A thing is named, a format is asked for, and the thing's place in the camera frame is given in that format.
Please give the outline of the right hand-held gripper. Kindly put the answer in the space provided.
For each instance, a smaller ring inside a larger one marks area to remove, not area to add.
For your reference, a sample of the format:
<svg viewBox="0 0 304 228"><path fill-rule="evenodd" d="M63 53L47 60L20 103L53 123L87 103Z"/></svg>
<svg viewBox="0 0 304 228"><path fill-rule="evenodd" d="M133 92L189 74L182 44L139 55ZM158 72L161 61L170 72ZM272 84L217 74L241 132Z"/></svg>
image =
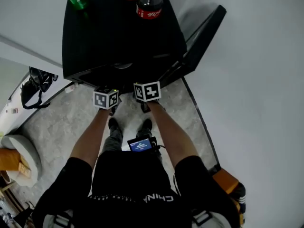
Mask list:
<svg viewBox="0 0 304 228"><path fill-rule="evenodd" d="M134 83L134 97L136 101L140 103L141 110L143 113L150 112L147 105L150 101L157 101L161 99L161 87L160 82L151 82L146 84Z"/></svg>

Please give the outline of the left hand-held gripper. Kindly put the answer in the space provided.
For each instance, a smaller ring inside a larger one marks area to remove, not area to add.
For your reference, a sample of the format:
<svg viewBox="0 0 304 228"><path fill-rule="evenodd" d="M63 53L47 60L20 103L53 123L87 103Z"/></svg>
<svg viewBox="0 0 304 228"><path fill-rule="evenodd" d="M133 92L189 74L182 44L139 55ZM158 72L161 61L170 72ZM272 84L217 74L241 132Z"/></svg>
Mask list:
<svg viewBox="0 0 304 228"><path fill-rule="evenodd" d="M118 89L111 89L100 86L93 91L93 105L99 109L111 110L110 115L114 115L118 105L121 103Z"/></svg>

